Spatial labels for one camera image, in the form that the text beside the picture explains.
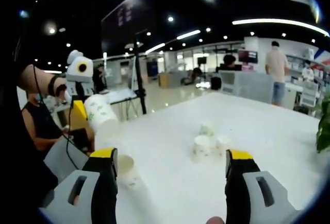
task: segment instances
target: finger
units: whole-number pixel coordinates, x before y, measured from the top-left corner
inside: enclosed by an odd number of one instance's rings
[[[206,224],[225,224],[225,222],[219,216],[214,216],[210,218]]]

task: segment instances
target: white robot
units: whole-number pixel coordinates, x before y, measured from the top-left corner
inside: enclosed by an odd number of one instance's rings
[[[83,53],[73,50],[68,56],[68,70],[66,74],[67,90],[65,98],[69,103],[73,101],[73,110],[77,110],[87,119],[84,102],[94,94],[93,61],[84,57]]]

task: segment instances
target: light strip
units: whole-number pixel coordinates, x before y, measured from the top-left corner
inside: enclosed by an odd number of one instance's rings
[[[193,32],[188,32],[188,33],[185,33],[184,35],[180,35],[178,37],[176,37],[177,40],[182,40],[186,37],[190,37],[190,36],[193,36],[193,35],[198,35],[201,31],[200,30],[196,30],[196,31],[193,31]]]
[[[248,20],[240,20],[240,21],[233,21],[233,25],[241,25],[241,24],[251,24],[251,23],[282,23],[282,24],[289,24],[289,25],[296,25],[305,28],[309,28],[316,32],[320,32],[321,34],[330,37],[329,33],[319,27],[309,25],[303,22],[296,22],[291,20],[283,20],[283,19],[248,19]]]
[[[51,74],[62,74],[62,71],[45,71],[45,72]]]
[[[155,51],[157,49],[160,49],[160,48],[162,48],[164,46],[165,46],[165,43],[161,43],[159,45],[154,46],[153,48],[150,48],[149,50],[146,50],[145,53],[146,54],[151,53],[151,52],[153,52],[153,51]]]

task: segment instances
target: man in beige shirt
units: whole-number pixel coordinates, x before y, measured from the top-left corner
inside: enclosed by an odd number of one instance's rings
[[[266,56],[266,72],[274,78],[272,104],[282,106],[285,94],[285,75],[289,71],[287,56],[279,49],[279,43],[272,42],[272,50]]]

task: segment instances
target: black pole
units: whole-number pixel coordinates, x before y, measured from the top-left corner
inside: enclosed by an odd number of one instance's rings
[[[138,80],[138,93],[139,98],[141,101],[142,113],[146,114],[145,108],[145,101],[144,101],[144,90],[142,84],[142,77],[141,77],[141,69],[140,69],[140,61],[139,61],[139,46],[138,46],[138,38],[134,36],[134,52],[135,52],[135,69],[136,69],[136,78]]]

